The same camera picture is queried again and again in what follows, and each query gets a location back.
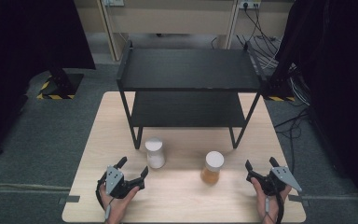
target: cable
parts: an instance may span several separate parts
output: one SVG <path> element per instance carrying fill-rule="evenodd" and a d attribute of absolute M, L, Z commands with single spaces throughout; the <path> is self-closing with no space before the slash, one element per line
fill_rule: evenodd
<path fill-rule="evenodd" d="M 279 43 L 279 47 L 278 47 L 277 51 L 275 52 L 274 56 L 271 58 L 271 60 L 269 61 L 269 63 L 267 65 L 269 65 L 273 60 L 275 60 L 275 57 L 277 56 L 278 51 L 281 48 L 281 43 L 282 43 L 282 41 Z"/>
<path fill-rule="evenodd" d="M 278 192 L 278 190 L 276 189 L 276 187 L 274 186 L 275 190 L 277 191 L 277 194 L 275 195 L 277 198 L 277 203 L 278 203 L 278 217 L 277 217 L 277 222 L 276 224 L 281 224 L 282 222 L 282 218 L 283 218 L 283 214 L 284 214 L 284 205 L 283 205 L 283 198 L 280 194 L 280 192 Z"/>
<path fill-rule="evenodd" d="M 264 58 L 261 58 L 260 56 L 256 55 L 257 58 L 264 63 L 265 67 L 269 66 L 269 62 L 266 61 L 266 60 L 268 59 L 268 57 L 266 57 L 264 54 L 262 54 L 260 51 L 258 51 L 258 50 L 256 50 L 256 49 L 255 49 L 255 52 L 258 53 L 258 54 L 260 54 L 262 57 L 264 57 Z"/>
<path fill-rule="evenodd" d="M 296 97 L 297 97 L 300 101 L 302 101 L 304 104 L 310 105 L 310 103 L 309 103 L 309 101 L 306 99 L 306 97 L 303 96 L 303 94 L 299 92 L 299 89 L 297 88 L 295 82 L 293 81 L 293 78 L 290 77 L 289 80 L 290 80 L 290 83 L 292 84 L 292 91 L 293 91 L 293 93 L 296 95 Z"/>
<path fill-rule="evenodd" d="M 302 130 L 300 128 L 300 124 L 301 122 L 303 121 L 304 119 L 299 119 L 299 122 L 292 128 L 292 129 L 288 129 L 288 130 L 285 130 L 285 131 L 277 131 L 275 133 L 280 133 L 281 135 L 283 135 L 284 137 L 286 137 L 287 139 L 297 139 L 297 138 L 300 138 L 301 137 L 301 133 L 302 133 Z M 295 135 L 293 132 L 294 130 L 298 130 L 298 134 Z M 292 137 L 290 137 L 290 135 L 287 135 L 285 133 L 289 133 L 290 131 L 292 131 Z"/>
<path fill-rule="evenodd" d="M 257 46 L 261 49 L 261 51 L 263 51 L 265 54 L 267 54 L 270 58 L 272 57 L 269 53 L 265 52 L 265 51 L 260 47 L 260 45 L 258 44 L 257 40 L 255 40 L 255 37 L 254 37 L 254 41 L 255 41 L 255 43 L 257 44 Z"/>
<path fill-rule="evenodd" d="M 264 219 L 266 219 L 266 217 L 268 217 L 269 220 L 272 221 L 272 223 L 275 223 L 275 221 L 272 219 L 272 217 L 271 217 L 268 213 L 266 213 L 266 214 L 263 216 L 263 219 L 261 220 L 261 223 L 264 223 Z"/>
<path fill-rule="evenodd" d="M 246 13 L 246 9 L 248 8 L 248 4 L 247 3 L 244 3 L 243 4 L 243 9 L 245 10 L 245 13 Z M 252 39 L 252 36 L 255 34 L 255 28 L 257 27 L 257 24 L 259 23 L 258 21 L 258 17 L 257 17 L 257 21 L 256 21 L 256 24 L 255 24 L 255 27 L 254 27 L 254 30 L 252 31 L 252 34 L 251 36 L 249 37 L 248 41 L 250 41 Z"/>
<path fill-rule="evenodd" d="M 254 49 L 256 53 L 260 54 L 261 56 L 265 57 L 265 58 L 270 58 L 268 55 L 265 55 L 263 52 L 260 52 L 259 50 L 257 49 Z"/>
<path fill-rule="evenodd" d="M 304 114 L 304 112 L 306 112 L 307 109 L 308 109 L 308 107 L 304 108 L 303 110 L 301 110 L 301 112 L 296 117 L 294 117 L 292 119 L 289 119 L 289 120 L 286 120 L 286 121 L 274 126 L 274 128 L 276 128 L 276 127 L 282 126 L 283 124 L 288 123 L 290 121 L 293 122 L 291 124 L 289 130 L 286 130 L 284 132 L 276 132 L 276 133 L 282 133 L 282 134 L 289 132 L 289 136 L 286 136 L 285 134 L 283 134 L 283 136 L 288 137 L 289 140 L 290 140 L 290 150 L 291 150 L 291 154 L 292 154 L 292 169 L 291 169 L 291 171 L 292 171 L 293 175 L 295 174 L 295 166 L 296 166 L 295 150 L 294 150 L 294 147 L 293 147 L 293 139 L 294 139 L 294 137 L 293 137 L 293 129 L 295 128 L 296 122 L 298 120 L 300 120 L 300 122 L 297 124 L 297 128 L 299 127 L 299 124 L 301 123 L 301 120 L 302 120 L 302 119 L 300 119 L 301 117 L 304 117 L 304 116 L 308 115 L 308 114 Z"/>
<path fill-rule="evenodd" d="M 259 27 L 257 24 L 260 24 L 260 21 L 258 21 L 258 22 L 255 22 L 250 16 L 249 16 L 249 14 L 248 14 L 248 12 L 246 11 L 246 9 L 247 9 L 247 7 L 244 7 L 244 11 L 245 11 L 245 14 L 246 14 L 246 16 L 249 18 L 249 20 L 251 20 L 251 22 L 255 25 L 255 27 L 257 28 L 257 30 L 258 31 L 260 31 L 260 34 L 261 35 L 263 35 L 263 36 L 265 36 L 265 37 L 267 37 L 265 34 L 264 34 L 264 32 L 261 30 L 261 27 Z M 258 7 L 256 7 L 256 18 L 258 19 Z M 268 38 L 268 42 L 275 48 L 275 49 L 277 49 L 273 44 L 272 44 L 272 42 L 269 40 L 269 38 Z"/>
<path fill-rule="evenodd" d="M 258 4 L 255 4 L 255 15 L 256 15 L 256 17 L 257 17 L 257 21 L 256 21 L 256 22 L 258 22 L 258 27 L 259 27 L 260 30 L 261 30 L 261 24 L 260 24 L 260 21 L 259 21 L 259 19 L 258 19 L 259 13 L 260 13 L 260 10 L 259 10 L 259 8 L 258 8 Z M 275 50 L 278 50 L 278 49 L 272 44 L 272 42 L 269 40 L 269 38 L 268 38 L 266 35 L 264 35 L 264 33 L 262 33 L 262 37 L 263 37 L 264 42 L 265 42 L 266 45 L 267 45 L 267 48 L 269 49 L 269 52 L 271 52 L 272 54 L 275 54 L 276 52 L 275 52 L 275 53 L 272 52 L 272 50 L 269 48 L 269 43 L 272 45 L 272 47 L 275 48 Z"/>
<path fill-rule="evenodd" d="M 246 48 L 246 45 L 244 45 L 244 44 L 242 43 L 242 41 L 240 40 L 240 37 L 239 37 L 238 35 L 237 35 L 237 39 L 240 41 L 242 47 L 245 49 L 245 48 Z"/>
<path fill-rule="evenodd" d="M 215 39 L 217 39 L 217 37 L 215 37 L 211 42 L 212 49 L 214 49 L 213 42 L 215 41 Z"/>

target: orange liquid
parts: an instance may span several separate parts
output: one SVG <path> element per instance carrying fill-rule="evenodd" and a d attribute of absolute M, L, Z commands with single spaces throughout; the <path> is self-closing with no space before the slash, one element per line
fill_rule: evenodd
<path fill-rule="evenodd" d="M 207 184 L 215 184 L 219 180 L 219 172 L 212 172 L 204 167 L 201 172 L 201 179 Z"/>

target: metal frame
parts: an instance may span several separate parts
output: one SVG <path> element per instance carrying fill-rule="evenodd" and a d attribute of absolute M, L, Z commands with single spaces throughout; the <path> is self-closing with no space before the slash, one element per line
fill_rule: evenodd
<path fill-rule="evenodd" d="M 246 129 L 246 127 L 247 127 L 247 125 L 249 123 L 249 120 L 250 120 L 250 118 L 251 118 L 251 116 L 252 116 L 252 114 L 253 114 L 253 112 L 255 110 L 255 106 L 257 105 L 257 102 L 258 102 L 258 100 L 260 98 L 261 93 L 266 88 L 266 83 L 267 83 L 267 79 L 266 79 L 266 77 L 264 75 L 263 69 L 261 68 L 259 61 L 257 60 L 257 57 L 255 55 L 255 51 L 252 48 L 251 43 L 246 42 L 246 44 L 248 46 L 248 50 L 250 51 L 250 55 L 252 56 L 252 58 L 253 58 L 253 60 L 255 62 L 256 68 L 258 70 L 258 75 L 259 75 L 259 80 L 260 80 L 260 88 L 256 92 L 256 96 L 255 96 L 255 98 L 254 98 L 254 100 L 252 102 L 251 108 L 250 108 L 245 120 L 243 121 L 243 125 L 241 127 L 241 132 L 240 132 L 240 134 L 239 134 L 237 139 L 234 136 L 233 127 L 228 127 L 233 148 L 237 148 L 238 145 L 240 144 L 240 141 L 241 141 L 241 139 L 243 137 L 245 129 Z M 132 43 L 129 40 L 127 45 L 126 45 L 125 51 L 124 51 L 122 63 L 127 63 L 128 62 L 129 54 L 130 54 L 130 48 L 132 48 Z M 124 70 L 125 70 L 125 66 L 121 66 L 119 68 L 118 73 L 117 73 L 117 79 L 122 78 Z M 130 131 L 131 131 L 133 144 L 134 144 L 136 149 L 139 149 L 139 147 L 141 146 L 142 133 L 143 133 L 144 127 L 138 127 L 138 133 L 135 134 L 135 129 L 134 129 L 135 127 L 132 124 L 131 112 L 130 112 L 130 109 L 128 107 L 128 102 L 127 102 L 127 98 L 126 98 L 126 95 L 125 95 L 125 91 L 123 90 L 123 87 L 122 87 L 121 83 L 118 82 L 117 85 L 118 85 L 118 89 L 119 89 L 119 92 L 120 92 L 121 100 L 122 100 L 123 105 L 124 105 L 124 110 L 126 112 L 127 121 L 128 121 L 128 123 L 130 125 Z"/>

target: wooden table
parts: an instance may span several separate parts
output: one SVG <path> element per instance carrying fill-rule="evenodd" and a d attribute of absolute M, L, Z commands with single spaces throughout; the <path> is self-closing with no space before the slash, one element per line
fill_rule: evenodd
<path fill-rule="evenodd" d="M 129 105 L 133 99 L 127 93 Z M 250 108 L 255 95 L 240 93 L 243 111 Z M 286 164 L 269 113 L 259 101 L 243 139 L 233 149 L 227 128 L 148 128 L 144 141 L 157 136 L 163 141 L 166 163 L 150 169 L 145 189 L 138 192 L 123 222 L 235 222 L 260 221 L 255 210 L 255 190 L 245 180 L 246 160 L 261 175 L 269 172 L 269 158 Z M 89 141 L 79 164 L 70 196 L 80 196 L 77 203 L 67 203 L 62 218 L 66 222 L 103 222 L 103 209 L 95 197 L 97 180 L 107 165 L 128 157 L 121 171 L 125 179 L 139 176 L 147 165 L 145 142 L 134 149 L 119 92 L 107 92 L 95 118 Z M 205 156 L 216 150 L 225 156 L 220 179 L 209 186 L 200 179 Z M 301 203 L 286 201 L 283 222 L 303 222 Z"/>

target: hand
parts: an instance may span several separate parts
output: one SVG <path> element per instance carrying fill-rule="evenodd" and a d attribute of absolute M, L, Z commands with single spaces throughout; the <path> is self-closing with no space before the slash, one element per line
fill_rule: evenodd
<path fill-rule="evenodd" d="M 255 188 L 255 193 L 257 194 L 257 213 L 260 216 L 263 224 L 275 223 L 278 217 L 278 203 L 275 196 L 269 197 L 269 211 L 266 213 L 266 198 L 268 197 L 263 189 L 261 188 L 260 183 L 254 177 L 251 178 L 252 184 Z M 281 196 L 283 202 L 286 200 L 287 195 L 289 194 L 292 187 L 286 185 L 286 188 L 281 191 Z"/>
<path fill-rule="evenodd" d="M 127 206 L 135 197 L 135 194 L 139 191 L 139 187 L 133 188 L 125 198 L 123 199 L 113 199 L 112 196 L 106 195 L 106 185 L 100 186 L 100 194 L 103 201 L 103 210 L 106 211 L 107 205 L 110 203 L 110 214 L 109 218 L 106 220 L 108 224 L 118 224 L 120 223 L 120 220 L 123 219 Z"/>

